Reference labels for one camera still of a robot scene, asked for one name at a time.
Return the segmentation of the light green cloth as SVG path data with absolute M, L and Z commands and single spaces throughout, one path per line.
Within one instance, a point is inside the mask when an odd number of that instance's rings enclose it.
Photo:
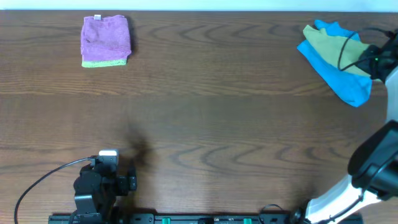
M 308 60 L 318 74 L 329 84 L 370 82 L 371 77 L 355 64 L 369 47 L 359 35 L 342 29 L 338 23 L 306 26 L 303 30 L 308 44 Z

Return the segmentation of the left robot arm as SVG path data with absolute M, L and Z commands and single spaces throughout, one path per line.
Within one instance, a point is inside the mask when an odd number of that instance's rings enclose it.
M 119 175 L 118 156 L 93 156 L 90 161 L 73 184 L 76 210 L 69 224 L 129 223 L 129 216 L 114 204 L 117 197 L 137 189 L 134 162 L 130 162 L 126 175 Z

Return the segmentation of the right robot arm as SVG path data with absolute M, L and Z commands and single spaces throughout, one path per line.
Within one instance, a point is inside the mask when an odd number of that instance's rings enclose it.
M 351 156 L 347 175 L 329 191 L 290 214 L 290 223 L 339 223 L 370 204 L 397 196 L 397 31 L 371 45 L 355 62 L 387 90 L 386 123 Z

